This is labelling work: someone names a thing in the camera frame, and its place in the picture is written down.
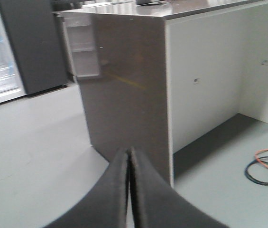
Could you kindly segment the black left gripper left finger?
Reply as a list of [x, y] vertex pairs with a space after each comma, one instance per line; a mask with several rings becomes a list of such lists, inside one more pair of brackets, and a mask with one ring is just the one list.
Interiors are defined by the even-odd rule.
[[47, 228], [125, 228], [129, 155], [119, 149], [91, 190]]

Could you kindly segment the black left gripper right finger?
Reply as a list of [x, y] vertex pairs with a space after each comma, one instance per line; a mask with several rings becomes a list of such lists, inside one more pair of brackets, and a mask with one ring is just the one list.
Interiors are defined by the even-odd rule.
[[181, 197], [139, 149], [128, 150], [130, 195], [137, 228], [224, 228]]

